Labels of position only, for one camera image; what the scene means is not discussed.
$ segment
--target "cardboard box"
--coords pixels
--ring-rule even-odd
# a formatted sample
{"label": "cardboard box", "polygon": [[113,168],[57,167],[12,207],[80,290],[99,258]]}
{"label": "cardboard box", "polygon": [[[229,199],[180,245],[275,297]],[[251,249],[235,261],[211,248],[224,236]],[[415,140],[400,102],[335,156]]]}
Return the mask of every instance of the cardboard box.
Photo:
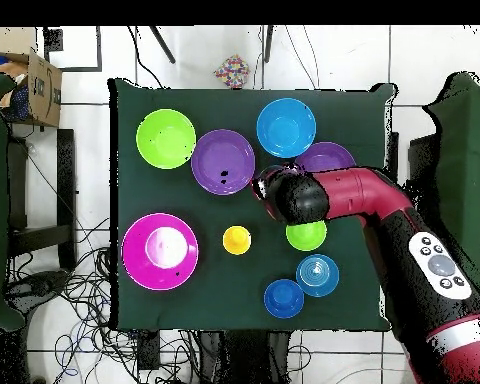
{"label": "cardboard box", "polygon": [[[27,66],[27,78],[21,84],[28,84],[29,117],[17,123],[58,127],[62,71],[35,53],[31,37],[21,39],[22,36],[25,36],[25,32],[16,31],[21,28],[8,29],[10,31],[0,28],[0,56]],[[33,44],[35,46],[35,28]]]}
{"label": "cardboard box", "polygon": [[35,27],[0,27],[1,56],[27,63],[30,49],[37,52]]}

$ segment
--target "purple bowl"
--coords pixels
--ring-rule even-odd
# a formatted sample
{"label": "purple bowl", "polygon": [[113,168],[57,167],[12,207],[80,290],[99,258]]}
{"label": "purple bowl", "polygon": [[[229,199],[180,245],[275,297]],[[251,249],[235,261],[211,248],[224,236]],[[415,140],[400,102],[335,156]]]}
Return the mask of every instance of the purple bowl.
{"label": "purple bowl", "polygon": [[197,142],[191,159],[192,173],[207,191],[218,195],[242,190],[254,174],[254,151],[240,134],[215,130]]}
{"label": "purple bowl", "polygon": [[347,149],[328,141],[313,143],[309,149],[295,159],[295,163],[307,172],[356,166],[356,161]]}

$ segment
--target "magenta bowl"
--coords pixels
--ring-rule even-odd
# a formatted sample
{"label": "magenta bowl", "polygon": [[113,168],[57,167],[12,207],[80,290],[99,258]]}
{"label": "magenta bowl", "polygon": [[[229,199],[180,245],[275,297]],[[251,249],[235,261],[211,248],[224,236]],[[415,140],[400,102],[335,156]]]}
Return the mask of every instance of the magenta bowl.
{"label": "magenta bowl", "polygon": [[165,213],[135,221],[121,246],[126,272],[149,290],[171,290],[182,285],[194,272],[198,253],[192,229],[180,218]]}

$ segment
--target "light blue cup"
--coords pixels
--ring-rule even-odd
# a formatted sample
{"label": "light blue cup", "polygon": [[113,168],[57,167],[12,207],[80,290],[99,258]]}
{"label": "light blue cup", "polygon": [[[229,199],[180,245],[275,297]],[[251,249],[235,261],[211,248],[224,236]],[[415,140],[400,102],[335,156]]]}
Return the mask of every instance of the light blue cup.
{"label": "light blue cup", "polygon": [[338,285],[340,272],[336,263],[325,255],[311,255],[297,267],[297,284],[309,296],[331,294]]}
{"label": "light blue cup", "polygon": [[256,133],[267,152],[279,158],[293,158],[313,143],[316,121],[309,107],[301,101],[279,99],[261,111]]}

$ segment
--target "gray button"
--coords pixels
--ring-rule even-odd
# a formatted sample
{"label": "gray button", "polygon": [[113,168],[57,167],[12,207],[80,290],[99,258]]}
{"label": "gray button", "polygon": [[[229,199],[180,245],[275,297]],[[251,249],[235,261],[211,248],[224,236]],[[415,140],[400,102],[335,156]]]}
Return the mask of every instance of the gray button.
{"label": "gray button", "polygon": [[451,289],[452,288],[452,282],[450,280],[448,280],[448,278],[443,278],[441,280],[441,282],[439,283],[439,285],[443,288],[443,289]]}
{"label": "gray button", "polygon": [[455,263],[445,255],[434,255],[428,261],[428,269],[434,274],[448,277],[455,274]]}

